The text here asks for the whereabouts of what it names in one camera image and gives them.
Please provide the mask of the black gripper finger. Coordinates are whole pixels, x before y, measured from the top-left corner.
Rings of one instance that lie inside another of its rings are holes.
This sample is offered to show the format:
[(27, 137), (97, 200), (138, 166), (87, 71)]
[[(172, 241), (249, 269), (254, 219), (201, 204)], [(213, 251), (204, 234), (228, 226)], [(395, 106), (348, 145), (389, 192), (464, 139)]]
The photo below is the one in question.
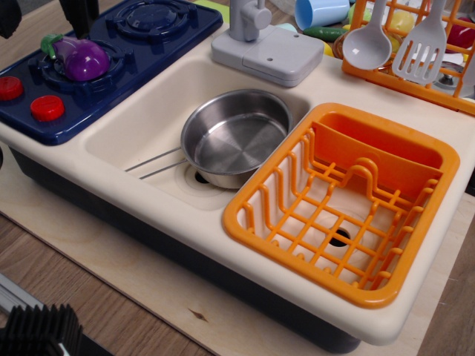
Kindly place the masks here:
[(17, 0), (0, 1), (1, 37), (9, 39), (22, 20), (22, 10)]
[(86, 38), (99, 17), (99, 1), (60, 0), (59, 3), (76, 37), (78, 39)]

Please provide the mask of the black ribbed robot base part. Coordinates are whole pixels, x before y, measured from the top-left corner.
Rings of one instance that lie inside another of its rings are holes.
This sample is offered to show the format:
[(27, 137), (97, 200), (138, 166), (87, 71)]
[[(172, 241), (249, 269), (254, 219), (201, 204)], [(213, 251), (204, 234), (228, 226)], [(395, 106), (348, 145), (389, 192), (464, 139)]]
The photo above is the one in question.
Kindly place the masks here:
[(109, 355), (83, 332), (69, 306), (12, 309), (1, 328), (2, 355)]

